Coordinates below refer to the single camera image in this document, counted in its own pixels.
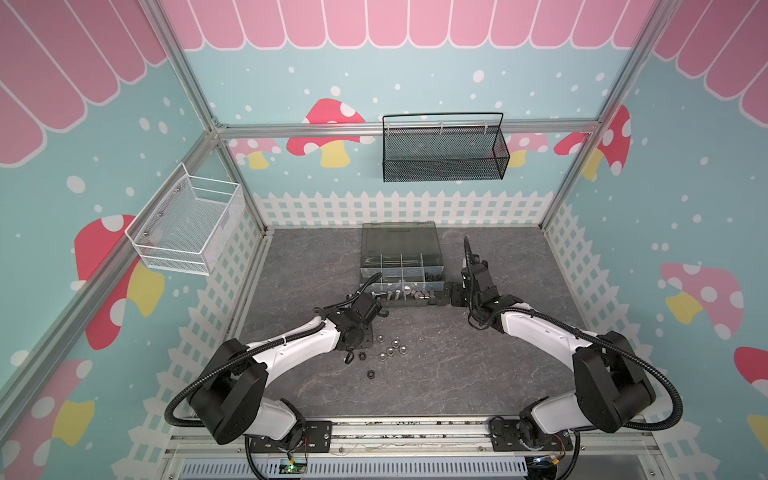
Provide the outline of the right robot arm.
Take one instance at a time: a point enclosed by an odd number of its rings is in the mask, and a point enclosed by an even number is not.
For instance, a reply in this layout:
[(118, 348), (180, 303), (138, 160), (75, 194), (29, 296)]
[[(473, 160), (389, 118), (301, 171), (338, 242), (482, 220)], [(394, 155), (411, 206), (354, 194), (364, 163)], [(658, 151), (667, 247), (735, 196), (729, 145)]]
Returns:
[(469, 326), (525, 341), (573, 375), (572, 392), (541, 398), (520, 412), (512, 436), (524, 448), (540, 450), (562, 433), (664, 431), (682, 420), (684, 403), (677, 388), (639, 357), (624, 335), (582, 330), (519, 297), (502, 295), (487, 261), (468, 240), (463, 255), (456, 303), (466, 308)]

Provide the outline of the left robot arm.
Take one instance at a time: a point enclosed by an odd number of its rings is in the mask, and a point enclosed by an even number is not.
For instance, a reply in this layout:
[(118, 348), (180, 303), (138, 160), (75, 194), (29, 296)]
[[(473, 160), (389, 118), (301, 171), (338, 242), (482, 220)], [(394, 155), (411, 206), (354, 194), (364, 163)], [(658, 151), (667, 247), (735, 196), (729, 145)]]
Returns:
[(267, 399), (264, 392), (281, 375), (320, 355), (343, 352), (351, 363), (372, 321), (383, 314), (367, 291), (381, 278), (372, 275), (347, 299), (316, 308), (308, 323), (282, 335), (221, 344), (198, 378), (169, 401), (165, 422), (204, 428), (220, 445), (242, 437), (264, 439), (284, 452), (296, 450), (308, 436), (308, 421), (289, 401)]

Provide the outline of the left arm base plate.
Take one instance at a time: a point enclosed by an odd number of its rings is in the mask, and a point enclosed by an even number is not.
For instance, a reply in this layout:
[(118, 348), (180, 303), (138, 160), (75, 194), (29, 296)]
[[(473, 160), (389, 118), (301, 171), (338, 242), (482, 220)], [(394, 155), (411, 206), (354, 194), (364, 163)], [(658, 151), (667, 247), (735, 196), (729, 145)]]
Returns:
[(248, 435), (253, 453), (328, 453), (332, 437), (331, 421), (307, 420), (299, 422), (281, 440), (267, 436)]

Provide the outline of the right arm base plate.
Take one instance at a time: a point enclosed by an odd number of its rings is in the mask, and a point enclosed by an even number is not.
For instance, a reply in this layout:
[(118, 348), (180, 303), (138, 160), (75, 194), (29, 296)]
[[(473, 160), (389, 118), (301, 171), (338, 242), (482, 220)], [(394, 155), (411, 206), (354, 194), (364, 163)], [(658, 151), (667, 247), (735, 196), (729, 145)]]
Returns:
[(546, 434), (529, 420), (492, 417), (488, 421), (491, 444), (495, 452), (539, 452), (563, 453), (572, 450), (567, 434)]

